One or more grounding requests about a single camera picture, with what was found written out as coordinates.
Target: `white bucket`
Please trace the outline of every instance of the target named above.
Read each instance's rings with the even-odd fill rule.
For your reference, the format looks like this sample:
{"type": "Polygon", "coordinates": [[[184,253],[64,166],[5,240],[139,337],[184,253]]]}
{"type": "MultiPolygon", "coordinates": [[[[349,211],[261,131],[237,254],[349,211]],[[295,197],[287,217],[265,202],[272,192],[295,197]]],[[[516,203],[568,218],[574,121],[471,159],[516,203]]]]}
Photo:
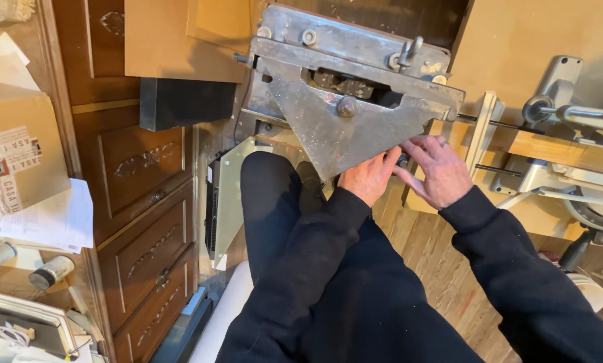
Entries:
{"type": "Polygon", "coordinates": [[[603,308],[602,286],[599,286],[589,276],[581,273],[567,273],[566,276],[580,289],[596,313],[603,308]]]}

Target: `drawer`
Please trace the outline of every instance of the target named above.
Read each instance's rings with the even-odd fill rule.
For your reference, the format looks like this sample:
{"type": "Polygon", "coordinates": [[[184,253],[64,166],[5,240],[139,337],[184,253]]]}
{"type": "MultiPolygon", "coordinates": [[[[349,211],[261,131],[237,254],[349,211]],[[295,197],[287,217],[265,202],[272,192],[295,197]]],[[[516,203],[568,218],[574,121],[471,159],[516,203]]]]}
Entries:
{"type": "Polygon", "coordinates": [[[151,297],[126,326],[114,334],[117,363],[146,363],[151,359],[194,292],[194,257],[194,247],[187,249],[153,289],[151,297]]]}
{"type": "Polygon", "coordinates": [[[115,333],[192,243],[192,183],[98,252],[115,333]]]}
{"type": "Polygon", "coordinates": [[[96,244],[192,178],[192,128],[152,132],[139,106],[73,115],[96,244]]]}
{"type": "Polygon", "coordinates": [[[71,105],[140,98],[124,76],[124,0],[52,4],[71,105]]]}

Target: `black sleeve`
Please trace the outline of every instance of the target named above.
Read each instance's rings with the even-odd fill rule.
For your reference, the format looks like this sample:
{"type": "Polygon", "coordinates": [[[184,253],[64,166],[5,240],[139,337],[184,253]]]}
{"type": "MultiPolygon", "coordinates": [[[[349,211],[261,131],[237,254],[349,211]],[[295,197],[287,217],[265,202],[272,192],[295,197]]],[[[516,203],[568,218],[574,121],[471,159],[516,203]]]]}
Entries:
{"type": "Polygon", "coordinates": [[[525,363],[603,362],[603,320],[559,268],[538,257],[515,216],[476,186],[440,214],[525,363]]]}
{"type": "Polygon", "coordinates": [[[319,301],[370,207],[337,188],[322,211],[302,216],[228,328],[217,362],[292,361],[309,308],[319,301]]]}

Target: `black pants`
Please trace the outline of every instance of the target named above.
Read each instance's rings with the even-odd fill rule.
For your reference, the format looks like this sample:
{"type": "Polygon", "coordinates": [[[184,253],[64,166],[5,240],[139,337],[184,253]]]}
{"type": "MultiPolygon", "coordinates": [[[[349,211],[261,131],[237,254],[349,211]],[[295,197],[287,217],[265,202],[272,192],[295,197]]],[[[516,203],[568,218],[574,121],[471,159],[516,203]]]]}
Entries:
{"type": "MultiPolygon", "coordinates": [[[[321,209],[323,200],[308,191],[283,156],[257,151],[241,167],[241,203],[252,280],[285,250],[302,213],[321,209]]],[[[349,248],[340,269],[357,265],[402,264],[388,238],[368,218],[359,229],[360,241],[349,248]]]]}

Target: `man's right hand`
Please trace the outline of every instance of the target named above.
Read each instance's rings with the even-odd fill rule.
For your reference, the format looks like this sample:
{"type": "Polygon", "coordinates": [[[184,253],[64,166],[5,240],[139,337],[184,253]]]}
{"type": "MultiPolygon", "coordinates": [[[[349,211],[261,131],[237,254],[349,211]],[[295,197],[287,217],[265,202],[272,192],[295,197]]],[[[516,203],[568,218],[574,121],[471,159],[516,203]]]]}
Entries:
{"type": "Polygon", "coordinates": [[[437,210],[450,206],[474,186],[467,165],[443,136],[416,136],[400,146],[423,169],[425,181],[399,166],[394,167],[395,175],[437,210]]]}

